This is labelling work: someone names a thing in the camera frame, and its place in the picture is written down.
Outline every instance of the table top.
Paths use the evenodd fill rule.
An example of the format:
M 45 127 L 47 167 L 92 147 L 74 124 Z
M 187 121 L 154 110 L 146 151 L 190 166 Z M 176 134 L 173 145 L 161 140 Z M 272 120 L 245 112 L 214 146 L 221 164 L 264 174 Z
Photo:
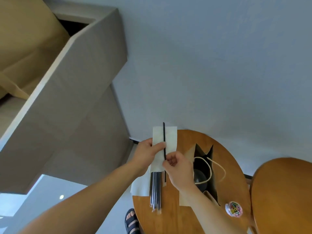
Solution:
M 259 233 L 312 233 L 312 163 L 266 162 L 253 177 L 251 198 Z
M 234 157 L 220 143 L 211 137 L 192 130 L 177 131 L 177 151 L 185 153 L 194 144 L 198 144 L 207 153 L 213 145 L 213 160 L 226 170 L 227 175 L 220 183 L 216 182 L 218 202 L 225 212 L 225 204 L 236 201 L 243 208 L 240 218 L 230 217 L 242 229 L 248 229 L 251 218 L 251 202 L 248 185 L 244 174 Z M 217 165 L 213 164 L 215 180 L 219 181 L 224 173 Z M 203 233 L 204 231 L 197 220 L 191 207 L 179 205 L 179 191 L 171 184 L 167 177 L 167 185 L 162 187 L 161 214 L 152 212 L 150 198 L 133 196 L 133 204 L 138 220 L 146 234 L 153 233 Z

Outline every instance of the person's left hand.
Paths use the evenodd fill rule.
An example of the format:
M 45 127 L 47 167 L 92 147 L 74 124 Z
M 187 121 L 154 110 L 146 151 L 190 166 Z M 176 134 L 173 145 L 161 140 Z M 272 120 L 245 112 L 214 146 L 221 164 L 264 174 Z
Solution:
M 140 142 L 135 150 L 135 154 L 131 159 L 131 163 L 138 168 L 138 176 L 143 176 L 149 165 L 154 160 L 155 154 L 166 147 L 166 142 L 160 142 L 152 146 L 153 139 L 149 138 Z

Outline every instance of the foot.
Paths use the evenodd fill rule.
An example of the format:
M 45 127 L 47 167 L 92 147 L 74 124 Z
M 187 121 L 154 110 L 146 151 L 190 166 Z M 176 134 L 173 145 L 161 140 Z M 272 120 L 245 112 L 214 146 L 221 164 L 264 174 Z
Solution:
M 134 211 L 131 211 L 131 212 L 127 215 L 126 220 L 129 219 L 130 217 L 134 216 L 134 214 L 135 214 L 135 212 L 134 212 Z M 134 220 L 134 221 L 132 221 L 132 222 L 128 225 L 128 227 L 130 227 L 132 224 L 134 224 L 134 223 L 136 223 L 136 222 L 138 222 L 137 219 Z M 131 229 L 131 231 L 129 232 L 129 234 L 131 234 L 131 233 L 134 232 L 135 230 L 140 230 L 140 229 L 139 229 L 139 228 L 133 228 L 133 229 Z

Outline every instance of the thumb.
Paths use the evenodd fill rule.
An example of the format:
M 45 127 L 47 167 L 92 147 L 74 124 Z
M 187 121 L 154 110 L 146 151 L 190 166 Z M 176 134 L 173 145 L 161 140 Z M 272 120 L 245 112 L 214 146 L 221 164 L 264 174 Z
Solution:
M 164 160 L 164 161 L 163 161 L 163 168 L 165 169 L 165 171 L 166 171 L 168 174 L 170 174 L 170 172 L 171 172 L 172 169 L 173 169 L 173 166 L 171 166 L 167 160 Z
M 160 142 L 151 147 L 154 155 L 157 154 L 159 151 L 163 150 L 164 148 L 166 148 L 166 142 Z

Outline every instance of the forearm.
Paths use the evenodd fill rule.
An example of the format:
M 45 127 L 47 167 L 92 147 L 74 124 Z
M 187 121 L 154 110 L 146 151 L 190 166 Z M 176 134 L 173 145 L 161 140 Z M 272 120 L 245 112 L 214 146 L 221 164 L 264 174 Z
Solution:
M 231 220 L 221 212 L 196 186 L 183 192 L 189 205 L 193 209 L 204 232 L 242 234 L 241 229 L 236 227 Z
M 33 220 L 21 234 L 96 233 L 114 204 L 137 177 L 127 163 L 103 180 L 86 187 Z

